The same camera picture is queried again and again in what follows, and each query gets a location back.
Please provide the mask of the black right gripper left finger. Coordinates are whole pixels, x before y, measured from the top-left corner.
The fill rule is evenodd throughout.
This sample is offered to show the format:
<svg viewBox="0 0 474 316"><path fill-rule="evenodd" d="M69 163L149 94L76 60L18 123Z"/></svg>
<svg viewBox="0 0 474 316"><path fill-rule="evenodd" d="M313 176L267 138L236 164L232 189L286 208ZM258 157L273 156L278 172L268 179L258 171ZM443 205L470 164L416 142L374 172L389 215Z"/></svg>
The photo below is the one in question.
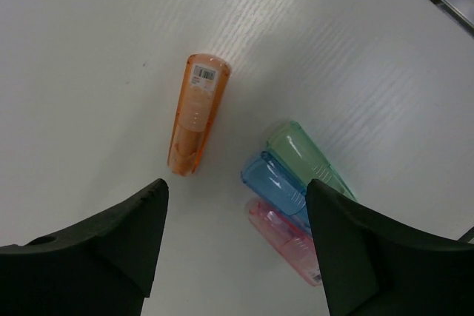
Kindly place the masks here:
<svg viewBox="0 0 474 316"><path fill-rule="evenodd" d="M2 315L140 315L169 201L157 179L67 228L1 247Z"/></svg>

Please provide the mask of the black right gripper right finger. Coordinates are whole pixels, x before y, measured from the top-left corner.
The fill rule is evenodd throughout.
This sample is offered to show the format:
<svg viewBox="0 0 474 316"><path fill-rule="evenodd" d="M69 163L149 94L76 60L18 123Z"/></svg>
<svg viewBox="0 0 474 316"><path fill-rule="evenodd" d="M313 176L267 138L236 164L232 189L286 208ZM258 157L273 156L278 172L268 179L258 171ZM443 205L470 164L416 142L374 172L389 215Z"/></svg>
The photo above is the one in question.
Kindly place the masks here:
<svg viewBox="0 0 474 316"><path fill-rule="evenodd" d="M472 315L473 245L414 229L319 180L307 187L331 315Z"/></svg>

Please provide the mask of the pink clip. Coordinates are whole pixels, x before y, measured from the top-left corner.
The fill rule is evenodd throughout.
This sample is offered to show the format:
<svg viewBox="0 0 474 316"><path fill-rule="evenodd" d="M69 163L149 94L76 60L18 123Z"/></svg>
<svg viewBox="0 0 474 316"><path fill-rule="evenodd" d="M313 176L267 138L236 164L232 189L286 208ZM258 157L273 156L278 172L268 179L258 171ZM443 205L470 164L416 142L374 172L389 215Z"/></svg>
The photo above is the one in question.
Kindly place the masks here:
<svg viewBox="0 0 474 316"><path fill-rule="evenodd" d="M250 199L245 205L245 211L256 230L308 284L322 284L311 237L261 198Z"/></svg>

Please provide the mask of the blue clip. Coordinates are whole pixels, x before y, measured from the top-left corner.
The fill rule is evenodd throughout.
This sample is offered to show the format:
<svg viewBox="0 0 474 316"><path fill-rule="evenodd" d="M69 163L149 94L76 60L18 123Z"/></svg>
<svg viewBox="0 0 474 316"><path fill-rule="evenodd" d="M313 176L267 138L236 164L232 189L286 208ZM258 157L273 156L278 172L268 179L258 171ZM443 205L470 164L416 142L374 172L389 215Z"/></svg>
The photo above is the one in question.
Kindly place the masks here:
<svg viewBox="0 0 474 316"><path fill-rule="evenodd" d="M241 180L285 218L311 236L306 189L268 151L251 158L241 171Z"/></svg>

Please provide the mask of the green clip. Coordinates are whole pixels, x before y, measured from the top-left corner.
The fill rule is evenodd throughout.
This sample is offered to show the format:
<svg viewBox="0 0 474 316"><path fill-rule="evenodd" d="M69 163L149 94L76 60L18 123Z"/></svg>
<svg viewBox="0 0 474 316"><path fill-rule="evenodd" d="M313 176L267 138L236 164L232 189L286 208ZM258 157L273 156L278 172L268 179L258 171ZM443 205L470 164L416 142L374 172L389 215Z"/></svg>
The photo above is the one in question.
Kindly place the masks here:
<svg viewBox="0 0 474 316"><path fill-rule="evenodd" d="M280 123L268 136L266 147L303 186L318 179L356 201L336 169L297 121Z"/></svg>

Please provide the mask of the orange clip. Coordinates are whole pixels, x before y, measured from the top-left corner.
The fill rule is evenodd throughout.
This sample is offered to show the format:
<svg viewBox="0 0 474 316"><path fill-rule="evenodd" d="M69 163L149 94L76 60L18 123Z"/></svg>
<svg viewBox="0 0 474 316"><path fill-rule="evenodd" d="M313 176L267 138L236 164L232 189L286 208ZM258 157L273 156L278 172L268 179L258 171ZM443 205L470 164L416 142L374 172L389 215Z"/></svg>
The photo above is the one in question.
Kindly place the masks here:
<svg viewBox="0 0 474 316"><path fill-rule="evenodd" d="M167 158L173 173L196 171L230 75L230 65L219 57L196 53L187 59Z"/></svg>

